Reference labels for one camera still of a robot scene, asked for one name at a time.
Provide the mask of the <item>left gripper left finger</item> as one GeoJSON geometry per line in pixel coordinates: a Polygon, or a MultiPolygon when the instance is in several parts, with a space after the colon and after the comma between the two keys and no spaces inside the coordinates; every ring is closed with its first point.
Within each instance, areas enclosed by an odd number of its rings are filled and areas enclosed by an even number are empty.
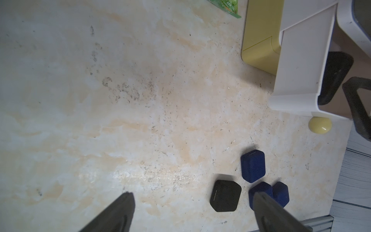
{"type": "Polygon", "coordinates": [[[134,194],[132,192],[125,192],[80,231],[129,232],[134,211],[134,194]]]}

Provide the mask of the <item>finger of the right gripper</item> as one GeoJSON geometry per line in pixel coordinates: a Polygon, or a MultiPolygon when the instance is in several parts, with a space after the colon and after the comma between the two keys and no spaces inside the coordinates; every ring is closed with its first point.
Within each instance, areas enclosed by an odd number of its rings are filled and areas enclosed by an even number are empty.
{"type": "Polygon", "coordinates": [[[364,139],[371,141],[371,117],[367,113],[358,89],[371,90],[371,80],[363,77],[352,77],[342,85],[350,107],[356,132],[364,139]]]}

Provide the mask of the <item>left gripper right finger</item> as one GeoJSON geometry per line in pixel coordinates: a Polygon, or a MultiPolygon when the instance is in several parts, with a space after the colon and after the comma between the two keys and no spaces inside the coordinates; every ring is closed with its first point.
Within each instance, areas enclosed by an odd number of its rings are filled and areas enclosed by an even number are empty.
{"type": "Polygon", "coordinates": [[[311,232],[265,192],[256,192],[253,210],[260,232],[311,232]]]}

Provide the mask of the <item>black brooch box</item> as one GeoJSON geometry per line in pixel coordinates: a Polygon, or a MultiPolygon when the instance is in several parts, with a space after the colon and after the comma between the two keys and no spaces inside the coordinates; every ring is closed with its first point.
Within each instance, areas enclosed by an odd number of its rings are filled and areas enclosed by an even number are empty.
{"type": "Polygon", "coordinates": [[[318,105],[326,105],[332,100],[353,63],[354,59],[348,53],[342,51],[328,53],[318,105]]]}
{"type": "Polygon", "coordinates": [[[210,205],[216,212],[234,212],[237,209],[242,188],[234,181],[217,180],[212,190],[210,205]]]}

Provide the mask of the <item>three-tier drawer cabinet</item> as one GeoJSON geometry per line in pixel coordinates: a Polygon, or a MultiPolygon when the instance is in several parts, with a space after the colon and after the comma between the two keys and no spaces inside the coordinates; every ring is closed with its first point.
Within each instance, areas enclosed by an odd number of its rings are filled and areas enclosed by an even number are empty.
{"type": "MultiPolygon", "coordinates": [[[[314,118],[350,119],[342,85],[371,79],[370,1],[249,1],[242,60],[275,75],[269,107],[314,118]],[[342,51],[354,63],[326,105],[318,105],[329,52],[342,51]]],[[[371,94],[358,89],[371,116],[371,94]]]]}

